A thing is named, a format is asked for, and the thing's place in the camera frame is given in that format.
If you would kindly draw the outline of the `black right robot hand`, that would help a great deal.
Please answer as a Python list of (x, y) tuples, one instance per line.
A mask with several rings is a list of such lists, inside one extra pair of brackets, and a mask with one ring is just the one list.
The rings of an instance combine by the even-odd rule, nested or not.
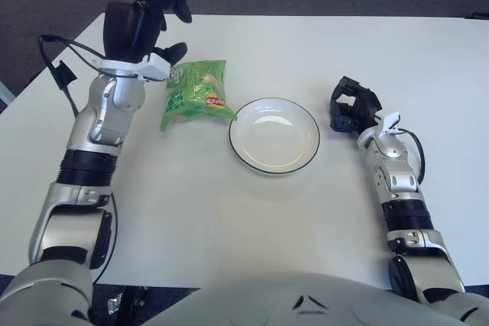
[[(342, 95), (353, 97), (354, 103), (349, 105), (338, 102)], [(330, 127), (337, 132), (361, 134), (377, 124), (375, 114), (381, 109), (382, 106), (374, 92), (343, 76), (330, 98)]]

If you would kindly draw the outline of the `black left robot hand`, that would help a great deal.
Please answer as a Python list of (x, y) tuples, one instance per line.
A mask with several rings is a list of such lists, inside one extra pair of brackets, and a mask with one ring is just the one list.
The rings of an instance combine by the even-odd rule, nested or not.
[(167, 29), (165, 14), (173, 12), (182, 22), (191, 23), (192, 14), (186, 0), (127, 0), (110, 2), (105, 10), (103, 43), (105, 57), (139, 63), (155, 53), (171, 66), (186, 55), (184, 42), (159, 48), (156, 42)]

